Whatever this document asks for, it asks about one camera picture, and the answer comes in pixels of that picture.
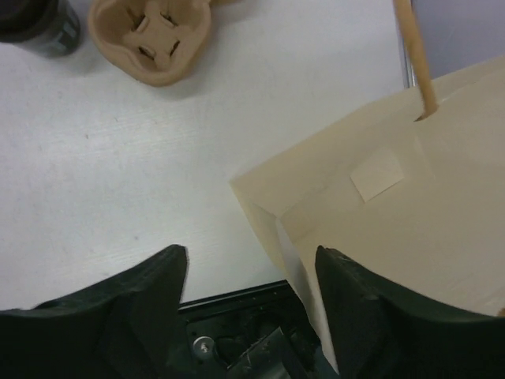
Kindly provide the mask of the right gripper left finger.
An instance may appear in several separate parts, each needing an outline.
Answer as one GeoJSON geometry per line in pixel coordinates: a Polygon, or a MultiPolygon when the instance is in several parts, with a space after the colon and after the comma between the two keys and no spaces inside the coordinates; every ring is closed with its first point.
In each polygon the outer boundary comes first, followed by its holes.
{"type": "Polygon", "coordinates": [[[1,312],[3,378],[176,378],[170,350],[187,273],[171,245],[30,310],[1,312]]]}

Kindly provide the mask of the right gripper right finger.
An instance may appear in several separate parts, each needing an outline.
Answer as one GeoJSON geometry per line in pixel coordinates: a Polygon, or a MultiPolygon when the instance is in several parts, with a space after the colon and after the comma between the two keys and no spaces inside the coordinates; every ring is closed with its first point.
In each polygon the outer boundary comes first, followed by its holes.
{"type": "Polygon", "coordinates": [[[316,276],[342,378],[502,378],[504,319],[438,302],[319,246],[316,276]]]}

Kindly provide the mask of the brown paper takeout bag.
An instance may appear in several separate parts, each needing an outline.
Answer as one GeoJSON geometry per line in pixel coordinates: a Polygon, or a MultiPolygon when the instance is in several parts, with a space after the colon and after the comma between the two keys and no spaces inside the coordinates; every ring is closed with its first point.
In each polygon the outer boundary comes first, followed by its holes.
{"type": "Polygon", "coordinates": [[[394,8],[418,87],[366,104],[231,183],[338,374],[319,246],[504,319],[504,59],[432,79],[410,4],[394,8]]]}

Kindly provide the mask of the brown pulp cup carrier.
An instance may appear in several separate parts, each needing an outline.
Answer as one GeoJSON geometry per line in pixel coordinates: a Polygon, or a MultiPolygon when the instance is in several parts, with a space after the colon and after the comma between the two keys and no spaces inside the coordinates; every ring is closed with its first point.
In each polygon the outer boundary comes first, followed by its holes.
{"type": "Polygon", "coordinates": [[[189,74],[224,1],[93,1],[88,30],[102,56],[135,80],[172,85],[189,74]]]}

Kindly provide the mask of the grey paper coffee cup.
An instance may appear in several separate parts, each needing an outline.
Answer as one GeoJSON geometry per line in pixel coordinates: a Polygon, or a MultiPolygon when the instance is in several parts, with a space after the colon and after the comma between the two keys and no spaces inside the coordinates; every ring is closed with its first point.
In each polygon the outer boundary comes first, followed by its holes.
{"type": "Polygon", "coordinates": [[[66,0],[1,2],[1,42],[54,58],[80,45],[80,19],[66,0]]]}

